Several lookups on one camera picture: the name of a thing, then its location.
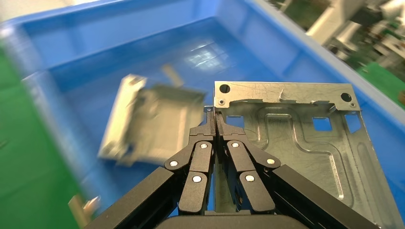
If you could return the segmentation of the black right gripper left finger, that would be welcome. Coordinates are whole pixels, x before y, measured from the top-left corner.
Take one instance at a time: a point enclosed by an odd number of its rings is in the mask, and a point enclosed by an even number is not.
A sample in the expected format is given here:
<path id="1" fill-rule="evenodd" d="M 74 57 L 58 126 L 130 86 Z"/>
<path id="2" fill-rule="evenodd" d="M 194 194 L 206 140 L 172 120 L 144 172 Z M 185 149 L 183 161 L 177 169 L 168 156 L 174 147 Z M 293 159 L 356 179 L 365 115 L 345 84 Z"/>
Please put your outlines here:
<path id="1" fill-rule="evenodd" d="M 190 129 L 187 146 L 85 228 L 154 229 L 176 208 L 180 214 L 202 214 L 210 190 L 215 128 L 214 110 L 207 108 L 206 124 Z"/>

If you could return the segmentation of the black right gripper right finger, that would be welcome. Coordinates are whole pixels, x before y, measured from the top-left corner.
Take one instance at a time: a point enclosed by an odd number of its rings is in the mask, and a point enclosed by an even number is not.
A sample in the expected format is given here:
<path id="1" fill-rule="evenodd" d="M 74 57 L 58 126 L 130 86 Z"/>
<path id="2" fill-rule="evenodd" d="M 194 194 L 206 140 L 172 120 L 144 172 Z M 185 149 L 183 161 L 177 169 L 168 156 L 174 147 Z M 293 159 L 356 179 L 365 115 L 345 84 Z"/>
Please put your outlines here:
<path id="1" fill-rule="evenodd" d="M 374 229 L 376 225 L 287 165 L 259 149 L 244 130 L 215 114 L 222 158 L 239 229 Z"/>

